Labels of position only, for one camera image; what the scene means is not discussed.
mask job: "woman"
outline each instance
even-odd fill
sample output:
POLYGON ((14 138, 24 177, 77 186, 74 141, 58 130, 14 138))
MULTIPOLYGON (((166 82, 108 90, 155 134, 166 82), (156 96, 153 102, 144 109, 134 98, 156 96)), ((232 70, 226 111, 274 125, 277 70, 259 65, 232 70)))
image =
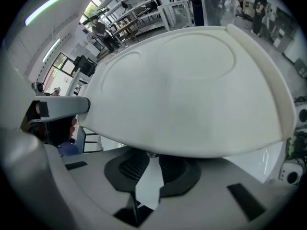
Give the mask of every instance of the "woman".
POLYGON ((267 5, 267 0, 255 0, 254 9, 255 9, 255 21, 253 24, 253 29, 250 31, 251 34, 256 34, 260 36, 259 32, 261 29, 262 18, 265 16, 265 6, 267 5))
POLYGON ((243 11, 244 0, 236 0, 236 15, 241 15, 243 11))

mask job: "window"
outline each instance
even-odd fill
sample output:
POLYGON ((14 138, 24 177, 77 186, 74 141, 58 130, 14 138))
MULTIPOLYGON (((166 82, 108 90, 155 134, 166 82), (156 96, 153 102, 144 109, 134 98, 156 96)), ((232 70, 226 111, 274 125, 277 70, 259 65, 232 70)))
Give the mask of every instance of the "window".
POLYGON ((59 56, 56 58, 55 62, 53 62, 53 66, 60 69, 66 59, 67 57, 60 53, 59 56))
POLYGON ((84 14, 87 18, 90 18, 96 14, 96 9, 97 7, 92 2, 90 2, 84 11, 84 14))
POLYGON ((100 20, 103 22, 103 24, 106 24, 106 25, 109 25, 111 22, 107 19, 107 18, 101 18, 100 17, 100 20))
POLYGON ((60 53, 44 80, 44 92, 53 93, 54 88, 60 87, 60 95, 65 96, 72 80, 74 67, 73 61, 60 53))
POLYGON ((85 25, 85 27, 92 32, 92 22, 91 22, 91 17, 94 15, 100 15, 104 12, 100 11, 96 13, 96 10, 98 6, 102 3, 101 0, 92 0, 90 3, 87 5, 83 15, 81 16, 80 23, 85 25))
POLYGON ((87 18, 84 16, 84 15, 82 15, 81 16, 81 19, 80 19, 80 23, 83 23, 83 22, 85 22, 87 20, 87 18))
POLYGON ((100 6, 101 0, 93 0, 92 1, 96 6, 100 6))
POLYGON ((89 22, 88 24, 84 25, 91 33, 93 32, 92 31, 92 26, 93 26, 93 23, 92 22, 89 22))

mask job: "laboratory room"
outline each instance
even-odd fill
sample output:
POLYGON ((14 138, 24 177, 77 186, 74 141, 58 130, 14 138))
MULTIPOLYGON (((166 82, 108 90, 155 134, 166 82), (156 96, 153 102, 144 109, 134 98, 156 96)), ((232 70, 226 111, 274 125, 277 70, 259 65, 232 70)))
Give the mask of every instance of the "laboratory room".
POLYGON ((304 229, 300 4, 20 0, 1 32, 2 221, 304 229))

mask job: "black t-shirt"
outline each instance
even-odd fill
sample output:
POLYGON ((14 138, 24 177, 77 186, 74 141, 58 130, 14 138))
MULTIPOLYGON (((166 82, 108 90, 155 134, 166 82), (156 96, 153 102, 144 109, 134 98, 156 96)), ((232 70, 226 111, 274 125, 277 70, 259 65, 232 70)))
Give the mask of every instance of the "black t-shirt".
MULTIPOLYGON (((267 0, 255 0, 254 2, 254 9, 259 9, 260 5, 263 5, 264 7, 267 5, 267 0)), ((263 8, 261 10, 261 14, 264 16, 265 15, 265 9, 263 8)))

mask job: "man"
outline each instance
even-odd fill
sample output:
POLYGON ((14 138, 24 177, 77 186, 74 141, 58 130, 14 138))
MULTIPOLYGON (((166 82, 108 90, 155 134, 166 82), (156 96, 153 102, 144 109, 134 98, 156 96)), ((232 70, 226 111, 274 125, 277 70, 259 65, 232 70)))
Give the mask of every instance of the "man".
POLYGON ((94 23, 94 25, 92 26, 92 31, 94 34, 100 37, 100 39, 103 41, 104 45, 108 48, 110 53, 113 53, 114 48, 118 49, 120 46, 118 42, 115 39, 113 39, 113 37, 111 37, 109 33, 106 32, 106 29, 110 31, 110 28, 99 22, 98 19, 99 18, 97 15, 94 15, 92 17, 94 23))

